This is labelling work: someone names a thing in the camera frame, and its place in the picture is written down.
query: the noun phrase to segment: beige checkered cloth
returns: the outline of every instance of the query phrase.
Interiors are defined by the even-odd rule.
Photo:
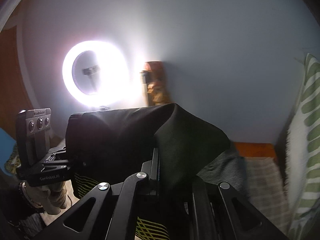
[[[246,157],[250,202],[284,234],[290,222],[288,200],[273,158]]]

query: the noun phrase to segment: camera lens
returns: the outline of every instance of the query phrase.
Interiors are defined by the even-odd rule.
[[[29,122],[29,131],[32,132],[34,128],[35,128],[35,123],[31,120]]]
[[[37,121],[37,127],[39,130],[41,130],[42,126],[43,126],[43,119],[40,117]]]

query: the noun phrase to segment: green and white striped fabric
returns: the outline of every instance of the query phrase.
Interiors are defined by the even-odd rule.
[[[320,215],[320,63],[311,54],[306,56],[304,72],[299,105],[288,134],[291,240],[303,239]]]

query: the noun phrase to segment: person's wrist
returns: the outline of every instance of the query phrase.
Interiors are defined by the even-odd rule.
[[[34,200],[28,195],[28,193],[27,193],[27,191],[26,191],[26,184],[25,184],[24,181],[21,182],[20,187],[21,187],[21,190],[22,190],[22,193],[23,193],[25,199],[30,203],[30,205],[32,205],[34,208],[37,208],[37,209],[42,208],[42,204],[41,204],[41,203],[38,203],[38,202],[34,201]]]

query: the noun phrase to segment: black sleeve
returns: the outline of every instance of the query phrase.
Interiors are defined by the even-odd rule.
[[[8,221],[16,224],[35,213],[19,190],[19,184],[9,188],[0,188],[0,209]]]

